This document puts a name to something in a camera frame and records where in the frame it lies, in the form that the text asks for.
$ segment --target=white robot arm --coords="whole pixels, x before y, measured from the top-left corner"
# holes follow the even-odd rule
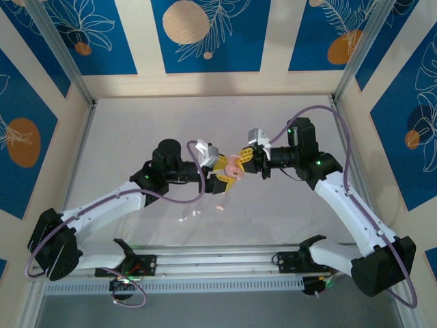
[[[270,177],[272,169],[293,167],[337,213],[356,241],[356,247],[340,245],[323,236],[311,237],[300,244],[297,254],[278,254],[284,262],[300,263],[295,271],[282,272],[308,273],[312,267],[330,267],[351,276],[360,290],[369,296],[402,281],[404,275],[388,249],[387,241],[397,250],[408,272],[411,271],[415,244],[409,237],[397,237],[349,183],[344,185],[340,164],[330,154],[319,152],[315,129],[309,119],[298,118],[288,131],[289,147],[273,148],[264,132],[252,130],[249,133],[251,146],[242,150],[239,164],[247,173],[261,172],[263,179]],[[124,241],[97,244],[87,242],[87,237],[102,226],[156,201],[168,192],[171,183],[197,182],[201,193],[227,190],[226,179],[214,175],[207,178],[220,158],[218,150],[202,141],[198,141],[197,149],[200,151],[198,163],[182,162],[180,144],[176,140],[164,140],[154,151],[152,160],[113,192],[61,214],[53,209],[42,213],[28,249],[36,254],[35,259],[47,277],[58,280],[75,269],[100,267],[131,272],[136,261],[156,261],[156,257],[137,256]],[[378,228],[371,224],[352,196],[371,215]]]

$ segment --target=white wall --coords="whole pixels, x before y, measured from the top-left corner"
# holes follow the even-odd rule
[[[165,74],[150,1],[115,0],[138,75],[85,82],[96,98],[332,93],[342,70],[288,72],[306,2],[272,0],[260,72]]]
[[[26,298],[27,243],[40,213],[58,208],[66,193],[88,108],[71,87],[65,99],[0,10],[0,49],[9,57],[58,123],[23,220],[0,210],[0,258],[8,261],[0,281],[0,327],[13,327]]]
[[[426,327],[435,327],[437,322],[437,282],[424,254],[437,244],[437,198],[410,212],[406,210],[369,113],[436,21],[437,3],[420,0],[363,92],[360,93],[353,83],[343,101],[363,158],[370,195],[380,209],[382,219],[400,236],[410,236],[416,243],[411,276]]]

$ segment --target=leaf pattern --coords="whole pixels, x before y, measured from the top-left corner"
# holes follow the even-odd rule
[[[416,90],[432,92],[437,87],[437,35],[428,44],[416,75]]]
[[[9,76],[0,74],[0,96],[2,95],[2,93],[4,93],[4,91],[8,87],[8,82],[9,82]]]
[[[0,0],[7,5],[17,20],[34,33],[41,35],[26,9],[11,0]],[[115,21],[94,14],[94,0],[47,0],[42,2],[58,32],[67,35],[68,40],[94,44],[112,50],[110,39],[104,35],[115,27]]]
[[[242,0],[198,0],[200,8],[204,10],[210,21],[210,30],[206,36],[192,44],[181,44],[176,53],[181,53],[178,62],[194,55],[196,58],[204,53],[214,52],[220,47],[221,43],[226,42],[227,34],[232,36],[233,29],[231,18],[237,17],[249,6],[251,0],[244,0],[244,4],[237,10],[237,3]]]

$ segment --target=wire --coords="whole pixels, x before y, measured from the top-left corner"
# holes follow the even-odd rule
[[[144,289],[142,289],[142,287],[140,287],[140,285],[138,285],[136,282],[131,280],[127,275],[124,275],[124,274],[122,274],[120,272],[117,272],[116,270],[113,270],[113,269],[110,269],[110,268],[101,268],[101,269],[103,269],[103,270],[105,270],[105,271],[107,271],[109,273],[113,273],[114,275],[120,276],[120,277],[128,280],[129,284],[132,284],[134,287],[136,287],[141,292],[141,294],[143,294],[143,302],[141,302],[140,304],[126,304],[124,302],[120,302],[119,300],[117,300],[115,298],[115,288],[114,288],[114,290],[113,290],[113,292],[111,294],[111,297],[112,297],[112,300],[113,300],[113,302],[115,304],[124,306],[125,308],[134,308],[134,309],[135,308],[142,308],[144,305],[147,304],[147,294],[145,293]]]
[[[375,220],[373,220],[371,215],[363,208],[363,206],[355,198],[355,196],[352,195],[351,193],[349,193],[350,188],[349,188],[349,184],[348,184],[348,172],[349,172],[349,168],[350,168],[350,159],[351,159],[351,156],[352,156],[350,133],[349,133],[348,126],[346,125],[346,122],[340,116],[340,114],[338,114],[334,109],[332,109],[331,107],[328,107],[328,106],[324,106],[324,105],[314,105],[314,106],[309,106],[307,108],[304,108],[304,109],[300,110],[295,116],[293,116],[293,118],[287,123],[287,125],[285,125],[285,127],[281,130],[281,132],[279,132],[279,134],[275,138],[270,140],[270,144],[273,144],[274,142],[276,142],[288,130],[288,128],[294,123],[296,118],[301,116],[303,113],[306,113],[306,112],[308,112],[310,110],[313,110],[313,109],[324,109],[324,110],[327,110],[327,111],[331,112],[335,116],[335,118],[337,118],[338,121],[341,123],[341,127],[342,127],[343,132],[344,132],[344,134],[346,136],[346,141],[347,141],[347,144],[348,144],[347,151],[346,151],[346,164],[345,164],[345,167],[344,167],[344,174],[343,174],[343,184],[344,184],[345,190],[348,193],[350,199],[358,207],[358,209],[364,214],[364,216],[366,216],[366,219],[370,222],[370,224],[375,228],[376,231],[379,231],[380,228],[379,228],[378,224],[375,222]],[[407,301],[402,299],[399,295],[396,295],[391,290],[387,290],[387,291],[393,297],[395,297],[399,302],[401,302],[402,304],[404,304],[408,308],[415,309],[417,307],[417,293],[416,293],[416,290],[415,290],[414,285],[412,283],[411,277],[408,274],[408,270],[405,267],[405,264],[402,262],[402,259],[399,256],[399,254],[397,253],[396,249],[390,243],[390,241],[387,238],[387,236],[385,234],[383,234],[381,236],[381,238],[387,244],[387,246],[389,247],[389,249],[393,253],[393,255],[394,255],[394,257],[395,257],[395,259],[396,259],[396,261],[397,261],[397,263],[398,263],[402,273],[404,274],[404,277],[405,277],[405,279],[407,281],[407,285],[408,285],[408,287],[410,289],[410,292],[411,292],[412,302],[408,303]]]
[[[314,294],[312,294],[311,296],[315,296],[317,298],[319,298],[321,295],[323,295],[325,292],[328,291],[329,288],[332,288],[337,282],[339,282],[341,279],[343,279],[346,275],[341,275],[340,277],[338,277],[337,281],[335,282],[331,282],[331,280],[334,278],[335,275],[332,275],[328,281],[326,282],[325,285],[325,289],[323,289],[321,292],[315,292]]]
[[[160,195],[158,193],[155,193],[155,192],[147,190],[147,189],[131,189],[131,190],[122,191],[121,193],[119,193],[118,196],[117,195],[111,195],[111,196],[108,196],[108,197],[106,197],[106,198],[104,198],[102,200],[99,200],[98,202],[96,202],[96,203],[88,206],[87,208],[84,208],[83,210],[79,211],[77,213],[77,217],[80,217],[80,216],[84,215],[85,213],[88,213],[89,211],[91,211],[91,210],[93,210],[93,209],[95,209],[95,208],[97,208],[97,207],[99,207],[99,206],[109,202],[110,200],[113,200],[114,198],[117,198],[117,197],[123,196],[123,195],[128,195],[128,194],[131,194],[131,193],[146,193],[148,195],[152,195],[154,197],[160,198],[162,200],[167,200],[168,202],[172,202],[172,203],[176,203],[176,204],[192,204],[192,203],[197,202],[205,194],[205,176],[202,174],[202,170],[201,170],[200,164],[197,161],[196,156],[194,155],[193,151],[191,150],[191,145],[196,144],[196,143],[197,142],[195,140],[188,141],[186,143],[186,147],[188,149],[188,153],[190,154],[191,158],[194,160],[194,163],[196,165],[197,171],[199,172],[199,175],[200,175],[201,190],[200,190],[200,193],[199,193],[199,195],[197,197],[193,198],[192,200],[173,200],[171,198],[165,197],[163,195]],[[26,277],[28,277],[28,278],[35,278],[35,277],[40,277],[43,274],[47,274],[48,276],[50,275],[51,272],[48,272],[48,273],[47,272],[41,272],[41,273],[37,273],[35,275],[30,274],[29,270],[30,270],[31,264],[32,264],[33,260],[35,260],[35,257],[40,252],[40,250],[45,246],[45,244],[47,244],[48,241],[54,235],[56,235],[56,233],[58,233],[63,227],[67,226],[71,221],[77,219],[77,217],[72,216],[72,217],[66,219],[63,223],[59,224],[55,229],[53,229],[53,231],[51,231],[49,234],[47,234],[47,236],[44,239],[42,239],[42,241],[38,244],[38,246],[34,249],[32,254],[30,255],[30,257],[29,257],[29,259],[28,259],[28,261],[26,263],[26,267],[25,267],[25,276]],[[118,275],[120,277],[123,277],[124,279],[127,279],[127,280],[131,281],[125,275],[117,272],[116,270],[109,269],[109,268],[102,268],[102,269],[105,270],[105,271],[114,273],[114,274],[116,274],[116,275]],[[128,304],[125,304],[125,303],[121,304],[120,302],[117,302],[117,303],[120,304],[120,305],[123,305],[125,307],[128,307],[128,308],[138,308],[140,306],[143,306],[147,302],[147,295],[146,295],[145,291],[138,284],[132,282],[132,285],[137,287],[141,291],[141,293],[143,294],[143,296],[144,296],[143,303],[141,305],[128,305]]]
[[[289,177],[290,179],[293,179],[294,181],[297,181],[297,182],[302,182],[303,180],[299,180],[299,179],[296,179],[296,178],[293,178],[291,175],[289,175],[283,168],[280,168],[279,169],[282,173],[284,173],[287,177]]]
[[[279,261],[276,261],[276,262],[274,261],[274,258],[277,258],[277,257],[278,257],[277,253],[274,256],[272,256],[272,264],[279,266]]]

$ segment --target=purple cable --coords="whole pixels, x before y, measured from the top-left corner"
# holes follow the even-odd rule
[[[296,118],[298,118],[303,113],[306,113],[307,111],[310,111],[312,109],[325,109],[327,111],[330,111],[341,123],[341,127],[343,128],[343,132],[344,132],[344,134],[346,136],[346,141],[348,143],[348,147],[347,147],[347,150],[346,150],[346,164],[345,164],[345,167],[344,167],[343,184],[345,186],[346,192],[349,193],[350,188],[349,188],[349,184],[348,184],[348,172],[349,172],[349,168],[350,168],[350,158],[352,156],[350,134],[349,134],[348,126],[346,125],[346,122],[344,121],[344,119],[340,116],[340,114],[338,114],[331,107],[324,106],[324,105],[314,105],[314,106],[310,106],[310,107],[302,109],[295,116],[293,116],[293,118],[287,123],[285,128],[283,128],[281,130],[281,132],[279,132],[279,134],[275,138],[270,140],[270,143],[273,144],[274,142],[276,142],[287,131],[287,129],[293,124],[293,122],[296,120]],[[375,220],[373,220],[371,215],[361,206],[360,202],[355,198],[355,196],[352,195],[352,194],[349,194],[349,196],[350,196],[350,199],[354,202],[354,204],[364,214],[364,216],[366,216],[366,219],[375,228],[375,230],[379,231],[380,228],[379,228],[378,224],[375,222]],[[399,295],[396,295],[391,290],[387,290],[387,291],[390,294],[392,294],[399,302],[401,302],[402,304],[404,304],[408,308],[415,309],[417,307],[417,294],[416,294],[416,290],[414,288],[414,285],[413,285],[413,283],[411,281],[411,277],[408,274],[408,270],[405,267],[404,263],[402,262],[402,259],[399,256],[399,254],[397,253],[397,251],[394,248],[394,246],[390,243],[389,239],[386,237],[386,235],[383,234],[381,236],[381,238],[387,244],[387,246],[389,246],[390,251],[393,253],[393,255],[394,255],[394,257],[395,257],[399,267],[401,268],[402,273],[404,274],[404,277],[405,277],[405,279],[407,281],[407,285],[408,285],[408,287],[410,289],[410,292],[411,292],[412,303],[408,303],[407,301],[403,300]]]
[[[120,277],[122,277],[122,278],[128,280],[129,283],[132,284],[134,287],[136,287],[136,288],[141,292],[141,294],[143,295],[143,302],[142,302],[142,303],[140,303],[140,304],[132,304],[132,305],[131,305],[131,304],[126,304],[126,303],[123,303],[123,302],[118,301],[118,300],[115,298],[115,291],[113,291],[113,293],[111,294],[111,297],[112,297],[112,300],[114,301],[115,304],[118,304],[118,305],[124,306],[125,308],[133,308],[133,309],[137,309],[137,308],[142,308],[142,307],[147,303],[147,294],[145,293],[144,289],[142,289],[142,288],[140,287],[140,285],[138,285],[136,282],[132,281],[131,279],[129,279],[129,278],[126,277],[125,275],[122,275],[120,272],[117,272],[117,271],[114,270],[114,269],[110,269],[110,268],[101,268],[101,269],[103,269],[103,270],[105,270],[105,271],[107,271],[107,272],[109,272],[109,273],[113,273],[114,275],[118,275],[118,276],[120,276]]]
[[[205,194],[205,176],[202,174],[202,169],[200,167],[199,162],[196,159],[196,156],[194,155],[193,151],[191,150],[191,145],[196,144],[197,142],[195,140],[191,140],[188,141],[186,143],[186,148],[188,149],[188,153],[190,154],[191,158],[194,160],[194,163],[196,165],[197,171],[199,172],[200,175],[200,182],[201,182],[201,190],[200,193],[197,197],[193,198],[192,200],[173,200],[171,198],[162,196],[158,193],[155,193],[153,191],[147,190],[147,189],[131,189],[131,190],[126,190],[126,191],[122,191],[121,193],[119,193],[119,196],[121,195],[127,195],[130,193],[146,193],[148,195],[152,195],[154,197],[163,199],[163,200],[167,200],[169,202],[172,203],[176,203],[176,204],[192,204],[197,202],[198,200],[200,200],[200,198]],[[77,217],[80,217],[81,215],[84,215],[85,213],[88,213],[89,211],[95,209],[96,207],[99,207],[100,205],[105,204],[106,202],[109,202],[110,200],[113,200],[114,198],[117,198],[116,195],[111,195],[108,196],[90,206],[88,206],[87,208],[84,208],[83,210],[79,211],[77,213]],[[30,270],[30,266],[33,262],[33,260],[35,260],[36,255],[40,252],[40,250],[43,248],[43,246],[45,246],[45,244],[47,244],[47,242],[54,236],[56,235],[56,233],[58,233],[58,231],[60,231],[63,227],[65,227],[66,225],[68,225],[71,221],[75,220],[77,217],[69,217],[68,219],[66,219],[63,223],[59,224],[55,229],[53,229],[53,231],[51,231],[44,239],[42,239],[42,241],[38,244],[38,246],[35,248],[35,250],[32,252],[32,254],[30,255],[27,263],[26,263],[26,267],[25,267],[25,276],[27,278],[36,278],[36,277],[40,277],[42,275],[45,274],[45,272],[41,272],[41,273],[37,273],[35,275],[32,275],[29,270]],[[108,272],[114,273],[120,277],[123,277],[127,280],[129,280],[127,277],[125,277],[124,275],[122,275],[121,273],[118,273],[117,271],[113,270],[113,269],[109,269],[109,268],[102,268],[103,270],[106,270]],[[141,305],[128,305],[125,303],[120,303],[117,302],[118,304],[122,305],[122,306],[126,306],[128,308],[139,308],[143,305],[145,305],[145,303],[147,302],[146,299],[146,293],[144,292],[144,290],[136,283],[132,282],[132,285],[134,285],[135,287],[137,287],[141,293],[144,295],[144,301]]]

